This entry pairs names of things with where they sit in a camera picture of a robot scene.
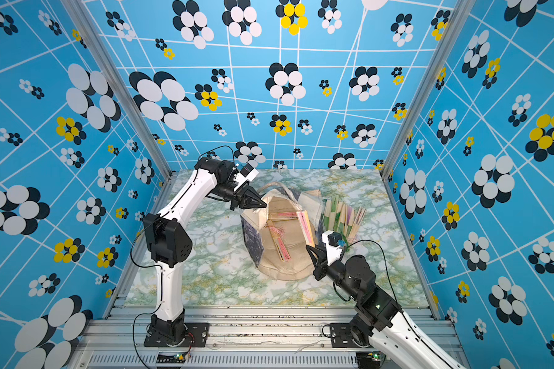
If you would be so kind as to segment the pink paper folding fan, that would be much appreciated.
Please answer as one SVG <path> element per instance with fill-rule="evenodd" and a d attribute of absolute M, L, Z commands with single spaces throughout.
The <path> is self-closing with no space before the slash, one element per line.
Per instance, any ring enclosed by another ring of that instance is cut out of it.
<path fill-rule="evenodd" d="M 309 221 L 308 213 L 306 211 L 296 212 L 296 215 L 299 220 L 299 224 L 302 229 L 303 237 L 305 238 L 306 244 L 308 246 L 314 247 L 314 232 L 312 231 L 312 224 Z"/>

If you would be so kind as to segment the beige canvas tote bag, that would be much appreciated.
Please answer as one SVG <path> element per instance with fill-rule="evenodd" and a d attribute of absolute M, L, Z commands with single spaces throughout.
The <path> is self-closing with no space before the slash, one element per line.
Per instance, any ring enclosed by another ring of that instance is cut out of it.
<path fill-rule="evenodd" d="M 261 191 L 266 207 L 244 210 L 241 223 L 245 246 L 263 275 L 301 280 L 341 259 L 343 239 L 324 229 L 319 190 L 301 192 L 274 181 Z"/>

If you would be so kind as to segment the purple folding fan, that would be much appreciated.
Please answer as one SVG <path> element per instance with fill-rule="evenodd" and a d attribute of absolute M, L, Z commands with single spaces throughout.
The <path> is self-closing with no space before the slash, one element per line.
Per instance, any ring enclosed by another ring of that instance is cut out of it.
<path fill-rule="evenodd" d="M 345 225 L 345 232 L 346 236 L 349 237 L 352 233 L 352 229 L 355 225 L 355 209 L 351 207 L 350 205 L 347 206 L 347 217 L 346 217 L 346 225 Z"/>

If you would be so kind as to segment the pink tassel folding fan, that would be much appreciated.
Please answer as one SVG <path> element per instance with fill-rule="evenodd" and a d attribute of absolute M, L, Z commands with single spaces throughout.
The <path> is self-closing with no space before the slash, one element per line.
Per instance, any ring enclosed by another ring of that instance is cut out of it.
<path fill-rule="evenodd" d="M 360 208 L 358 210 L 357 214 L 355 215 L 354 224 L 353 224 L 352 230 L 349 234 L 349 236 L 351 238 L 355 238 L 355 236 L 357 235 L 357 233 L 360 229 L 360 226 L 363 222 L 363 218 L 365 217 L 365 213 L 366 213 L 366 209 Z"/>

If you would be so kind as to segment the green tassel wooden fan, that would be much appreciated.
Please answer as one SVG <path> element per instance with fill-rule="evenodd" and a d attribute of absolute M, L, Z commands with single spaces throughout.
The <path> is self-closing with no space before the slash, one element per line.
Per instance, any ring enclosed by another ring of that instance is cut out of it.
<path fill-rule="evenodd" d="M 283 221 L 299 221 L 298 212 L 271 212 L 269 214 L 269 221 L 283 222 Z"/>

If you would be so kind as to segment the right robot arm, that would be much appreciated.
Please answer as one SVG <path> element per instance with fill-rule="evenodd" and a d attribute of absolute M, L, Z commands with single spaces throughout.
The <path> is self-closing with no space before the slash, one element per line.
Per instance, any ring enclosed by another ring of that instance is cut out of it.
<path fill-rule="evenodd" d="M 355 302 L 355 317 L 349 323 L 352 339 L 360 347 L 373 347 L 401 368 L 464 368 L 435 343 L 392 295 L 376 283 L 375 273 L 362 255 L 342 261 L 340 246 L 306 246 L 320 281 L 332 280 Z"/>

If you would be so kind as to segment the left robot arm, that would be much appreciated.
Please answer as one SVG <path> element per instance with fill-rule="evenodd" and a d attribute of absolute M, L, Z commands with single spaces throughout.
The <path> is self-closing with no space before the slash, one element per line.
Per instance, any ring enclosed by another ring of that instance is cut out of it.
<path fill-rule="evenodd" d="M 237 169 L 232 161 L 200 158 L 179 193 L 159 212 L 143 219 L 146 246 L 156 268 L 158 300 L 145 346 L 205 345 L 206 338 L 185 323 L 183 270 L 193 249 L 186 226 L 206 198 L 227 202 L 231 210 L 266 208 L 251 186 L 258 174 L 250 164 Z"/>

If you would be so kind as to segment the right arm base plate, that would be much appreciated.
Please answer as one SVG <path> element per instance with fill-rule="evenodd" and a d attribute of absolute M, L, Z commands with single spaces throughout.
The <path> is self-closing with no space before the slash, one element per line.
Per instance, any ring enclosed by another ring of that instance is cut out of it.
<path fill-rule="evenodd" d="M 365 324 L 329 323 L 325 326 L 325 335 L 333 348 L 384 348 L 395 347 L 395 344 L 382 331 Z"/>

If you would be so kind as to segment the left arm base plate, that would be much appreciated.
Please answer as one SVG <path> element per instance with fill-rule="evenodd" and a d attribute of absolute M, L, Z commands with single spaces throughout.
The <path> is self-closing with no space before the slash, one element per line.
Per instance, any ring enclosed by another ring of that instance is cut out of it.
<path fill-rule="evenodd" d="M 168 322 L 151 325 L 146 333 L 145 347 L 205 347 L 209 336 L 209 323 Z"/>

